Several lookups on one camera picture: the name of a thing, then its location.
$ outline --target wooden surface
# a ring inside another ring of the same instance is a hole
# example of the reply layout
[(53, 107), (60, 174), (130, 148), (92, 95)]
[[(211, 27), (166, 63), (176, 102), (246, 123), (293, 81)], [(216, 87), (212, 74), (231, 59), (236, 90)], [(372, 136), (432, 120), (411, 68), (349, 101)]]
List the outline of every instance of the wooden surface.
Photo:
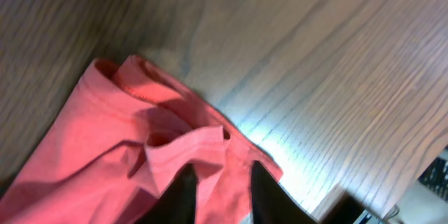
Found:
[(385, 214), (448, 144), (447, 0), (0, 0), (0, 177), (94, 57), (141, 53), (284, 168)]

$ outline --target folded cloth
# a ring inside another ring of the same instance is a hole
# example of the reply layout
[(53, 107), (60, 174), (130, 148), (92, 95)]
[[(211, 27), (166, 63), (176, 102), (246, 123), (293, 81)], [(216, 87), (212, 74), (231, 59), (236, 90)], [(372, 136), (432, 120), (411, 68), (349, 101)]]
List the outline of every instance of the folded cloth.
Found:
[(0, 223), (133, 223), (187, 163), (196, 223), (238, 223), (254, 160), (281, 169), (193, 91), (138, 56), (96, 59), (0, 201)]

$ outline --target cloth fold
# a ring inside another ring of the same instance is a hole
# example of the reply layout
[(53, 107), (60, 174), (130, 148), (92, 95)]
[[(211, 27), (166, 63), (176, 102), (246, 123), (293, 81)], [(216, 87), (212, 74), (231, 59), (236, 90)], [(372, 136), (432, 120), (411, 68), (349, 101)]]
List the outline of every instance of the cloth fold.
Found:
[(132, 55), (96, 59), (0, 200), (0, 223), (133, 223), (191, 163), (196, 223), (250, 211), (251, 163), (281, 169), (217, 110)]

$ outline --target wooden table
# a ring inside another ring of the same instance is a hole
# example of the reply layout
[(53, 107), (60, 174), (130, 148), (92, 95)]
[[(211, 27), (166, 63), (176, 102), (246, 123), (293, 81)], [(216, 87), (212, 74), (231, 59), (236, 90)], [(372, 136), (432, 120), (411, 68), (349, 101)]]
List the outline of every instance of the wooden table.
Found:
[(385, 214), (448, 144), (447, 0), (0, 0), (0, 175), (94, 57), (140, 53), (283, 167)]

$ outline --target garment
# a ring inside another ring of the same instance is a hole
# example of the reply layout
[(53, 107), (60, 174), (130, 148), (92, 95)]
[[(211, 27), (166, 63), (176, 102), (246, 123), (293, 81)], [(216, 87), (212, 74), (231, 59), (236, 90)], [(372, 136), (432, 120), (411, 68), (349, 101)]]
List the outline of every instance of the garment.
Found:
[(0, 223), (133, 223), (193, 163), (196, 223), (238, 223), (250, 170), (282, 171), (219, 112), (138, 56), (87, 68), (0, 201)]

